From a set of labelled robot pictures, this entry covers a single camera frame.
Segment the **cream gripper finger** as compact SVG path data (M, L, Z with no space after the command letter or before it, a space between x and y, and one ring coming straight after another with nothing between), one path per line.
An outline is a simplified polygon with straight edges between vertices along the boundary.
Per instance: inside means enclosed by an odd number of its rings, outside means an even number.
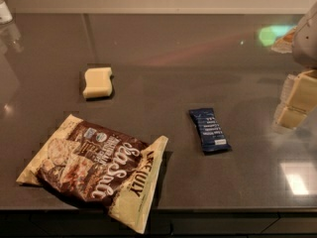
M294 129L298 127L306 117L307 115L303 112L279 104L274 113L274 123L284 128Z
M289 74L284 82L281 101L287 107L310 112L317 106L317 71Z

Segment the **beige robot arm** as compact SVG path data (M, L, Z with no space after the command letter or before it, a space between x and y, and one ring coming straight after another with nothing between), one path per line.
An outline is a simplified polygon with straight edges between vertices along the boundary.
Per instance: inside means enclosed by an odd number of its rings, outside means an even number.
M294 61L305 68L287 76L273 116L274 130L286 133L295 130L317 106L317 2L271 49L292 54Z

